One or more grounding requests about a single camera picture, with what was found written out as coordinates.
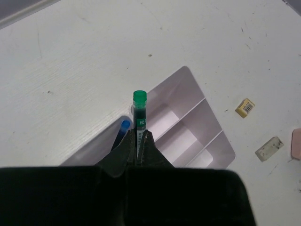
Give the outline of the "blue pen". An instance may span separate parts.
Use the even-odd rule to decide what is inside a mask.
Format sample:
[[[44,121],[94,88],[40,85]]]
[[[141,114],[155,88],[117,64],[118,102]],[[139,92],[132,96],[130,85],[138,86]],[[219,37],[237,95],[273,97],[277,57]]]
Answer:
[[[111,151],[114,150],[122,141],[123,137],[125,136],[125,134],[127,133],[127,131],[129,130],[131,126],[131,121],[129,120],[124,120],[119,128],[119,131],[117,133],[117,136],[115,138],[115,141],[113,143],[113,146],[111,148]]]

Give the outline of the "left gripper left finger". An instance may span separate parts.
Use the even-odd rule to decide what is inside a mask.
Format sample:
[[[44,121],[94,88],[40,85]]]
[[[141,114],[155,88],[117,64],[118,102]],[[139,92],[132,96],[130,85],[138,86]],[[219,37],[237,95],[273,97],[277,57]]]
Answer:
[[[127,166],[136,163],[135,130],[130,129],[120,144],[108,153],[96,166],[100,167],[110,177],[120,177]]]

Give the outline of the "green-capped pen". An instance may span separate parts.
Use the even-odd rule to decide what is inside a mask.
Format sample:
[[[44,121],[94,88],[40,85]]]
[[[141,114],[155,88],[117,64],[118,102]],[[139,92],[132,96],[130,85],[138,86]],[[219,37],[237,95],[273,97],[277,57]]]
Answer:
[[[135,147],[136,147],[136,165],[139,163],[139,149],[146,130],[146,103],[147,93],[143,90],[133,92],[133,119],[135,130]]]

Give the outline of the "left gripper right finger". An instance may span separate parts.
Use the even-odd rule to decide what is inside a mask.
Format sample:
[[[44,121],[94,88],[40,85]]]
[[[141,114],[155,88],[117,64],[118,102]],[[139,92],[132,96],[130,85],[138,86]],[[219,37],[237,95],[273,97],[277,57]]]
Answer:
[[[147,129],[143,132],[138,149],[137,165],[142,167],[173,168],[173,165],[156,147],[153,134]]]

